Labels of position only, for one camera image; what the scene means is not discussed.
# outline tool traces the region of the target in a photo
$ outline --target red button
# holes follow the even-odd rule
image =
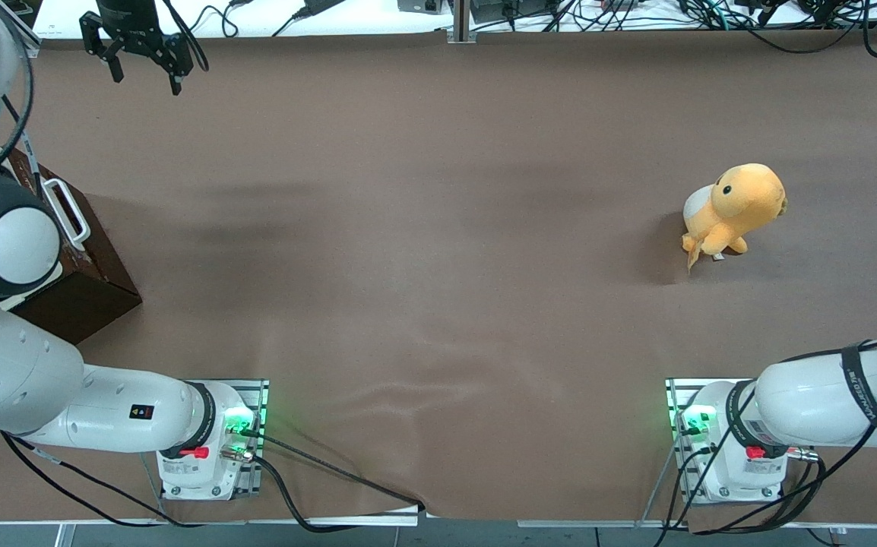
[[[209,447],[197,447],[192,450],[180,450],[179,454],[182,456],[188,456],[191,454],[195,456],[196,460],[205,460],[205,458],[209,457]]]
[[[758,460],[765,456],[766,451],[762,450],[762,447],[746,447],[746,457],[750,458],[750,460]]]

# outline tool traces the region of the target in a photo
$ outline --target warning label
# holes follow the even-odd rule
[[[131,405],[131,412],[128,413],[128,417],[130,419],[151,419],[153,414],[153,405]]]
[[[772,475],[783,472],[783,463],[771,460],[746,460],[743,471],[755,475]]]
[[[162,470],[172,475],[191,475],[198,473],[198,464],[185,463],[182,460],[162,460]]]
[[[750,426],[750,429],[752,429],[752,436],[761,440],[762,442],[766,444],[781,444],[780,441],[773,437],[773,434],[770,433],[768,429],[766,429],[766,425],[761,420],[747,419],[744,423],[745,425]]]

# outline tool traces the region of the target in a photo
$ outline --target brown fabric surface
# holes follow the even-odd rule
[[[657,478],[664,378],[877,336],[877,60],[857,41],[442,41],[207,43],[179,97],[147,60],[113,84],[43,52],[36,152],[91,194],[144,297],[85,358],[270,378],[273,432],[439,516],[606,520],[638,518]],[[780,174],[788,214],[687,277],[685,198],[745,162]],[[55,452],[150,495],[133,454]],[[306,515],[397,506],[275,463]],[[274,490],[170,509],[285,517]],[[0,520],[47,518],[90,515],[0,441]],[[877,523],[877,451],[804,520]]]

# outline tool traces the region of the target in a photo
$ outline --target brown box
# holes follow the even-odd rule
[[[12,151],[10,164],[19,182],[35,191],[36,183],[25,153]],[[56,177],[52,170],[42,165],[40,176],[45,181]],[[60,277],[11,311],[67,342],[80,343],[141,304],[141,296],[87,198],[71,183],[68,182],[67,186],[90,226],[84,251],[74,248],[64,238]],[[66,212],[77,226],[71,211]]]

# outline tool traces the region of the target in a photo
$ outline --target plush toy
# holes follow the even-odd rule
[[[723,173],[716,184],[700,188],[688,200],[682,216],[689,230],[682,248],[689,253],[689,271],[699,253],[723,259],[723,249],[744,253],[742,238],[787,211],[787,194],[772,169],[746,163]]]

